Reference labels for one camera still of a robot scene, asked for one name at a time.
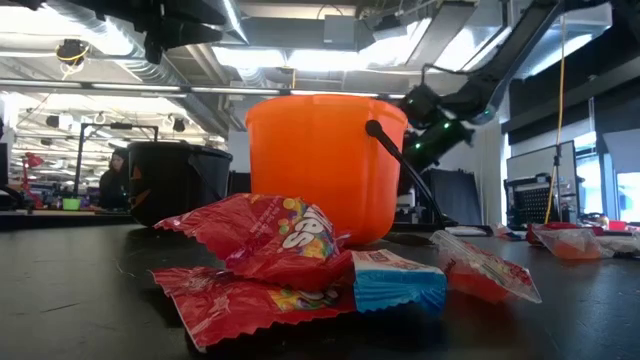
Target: robotic arm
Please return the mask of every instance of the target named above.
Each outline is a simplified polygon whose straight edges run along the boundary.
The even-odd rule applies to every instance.
[[[625,0],[612,5],[628,6]],[[601,5],[605,0],[533,0],[496,55],[482,68],[464,73],[467,83],[455,93],[439,96],[424,82],[411,90],[399,107],[416,129],[424,129],[403,155],[419,169],[461,141],[471,142],[473,130],[462,121],[482,125],[493,119],[509,82],[553,21],[562,13]]]

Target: glass window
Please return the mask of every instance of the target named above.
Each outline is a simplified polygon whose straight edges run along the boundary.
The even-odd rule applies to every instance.
[[[576,159],[576,171],[578,176],[584,179],[578,187],[580,190],[580,212],[582,214],[602,213],[602,185],[598,156],[590,155]]]
[[[640,222],[640,173],[618,174],[620,220]]]

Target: woman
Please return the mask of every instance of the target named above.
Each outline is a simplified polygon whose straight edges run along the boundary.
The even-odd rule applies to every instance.
[[[100,207],[103,209],[126,209],[129,207],[129,153],[127,149],[116,149],[111,155],[109,170],[100,177]]]

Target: skittles wrapper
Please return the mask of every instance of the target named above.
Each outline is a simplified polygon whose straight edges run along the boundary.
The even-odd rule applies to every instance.
[[[296,291],[206,267],[155,270],[153,276],[173,299],[197,348],[251,335],[273,323],[298,324],[356,310],[353,289],[347,285]]]
[[[300,198],[237,194],[155,227],[195,237],[236,275],[294,289],[324,290],[352,264],[320,208]]]

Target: black table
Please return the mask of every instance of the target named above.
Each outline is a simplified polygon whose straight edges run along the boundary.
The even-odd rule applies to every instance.
[[[409,305],[225,340],[217,359],[637,359],[640,262],[563,263],[526,243],[469,239],[530,268],[543,303],[449,292],[434,319]],[[380,241],[430,263],[433,249]],[[0,359],[188,359],[147,269],[215,265],[203,246],[138,226],[0,233]]]

